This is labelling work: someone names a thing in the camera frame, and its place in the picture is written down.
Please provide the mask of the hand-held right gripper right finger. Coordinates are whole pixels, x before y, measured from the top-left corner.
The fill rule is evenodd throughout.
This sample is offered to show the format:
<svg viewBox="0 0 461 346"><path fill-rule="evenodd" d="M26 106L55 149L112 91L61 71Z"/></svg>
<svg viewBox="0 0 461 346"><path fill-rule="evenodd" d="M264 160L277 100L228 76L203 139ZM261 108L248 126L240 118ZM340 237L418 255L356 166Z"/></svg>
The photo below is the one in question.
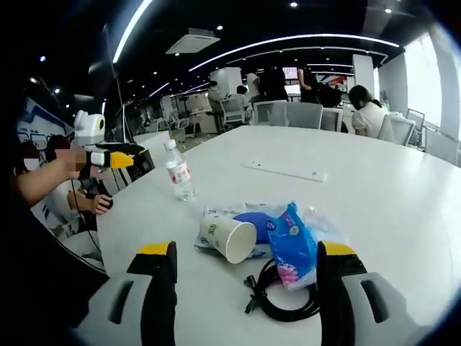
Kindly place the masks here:
<svg viewBox="0 0 461 346"><path fill-rule="evenodd" d="M316 276L322 345L414 344L406 299L351 247L318 242Z"/></svg>

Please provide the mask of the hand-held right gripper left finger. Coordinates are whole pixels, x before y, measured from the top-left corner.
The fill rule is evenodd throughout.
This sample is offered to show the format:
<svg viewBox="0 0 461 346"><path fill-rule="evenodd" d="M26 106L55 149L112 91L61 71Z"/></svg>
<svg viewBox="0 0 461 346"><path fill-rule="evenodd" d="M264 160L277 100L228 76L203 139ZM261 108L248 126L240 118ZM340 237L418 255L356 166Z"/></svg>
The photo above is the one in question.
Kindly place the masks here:
<svg viewBox="0 0 461 346"><path fill-rule="evenodd" d="M175 345L176 283L176 243L143 246L89 299L78 344Z"/></svg>

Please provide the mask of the person's left hand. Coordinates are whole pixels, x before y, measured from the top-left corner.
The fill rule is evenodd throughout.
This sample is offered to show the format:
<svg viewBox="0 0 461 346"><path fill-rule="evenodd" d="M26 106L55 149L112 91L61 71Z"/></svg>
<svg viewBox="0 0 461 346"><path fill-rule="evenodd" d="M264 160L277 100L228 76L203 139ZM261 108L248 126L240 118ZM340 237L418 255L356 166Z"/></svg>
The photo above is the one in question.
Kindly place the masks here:
<svg viewBox="0 0 461 346"><path fill-rule="evenodd" d="M96 166L86 162L86 152L59 149L56 161L62 166L68 179L101 179L104 173Z"/></svg>

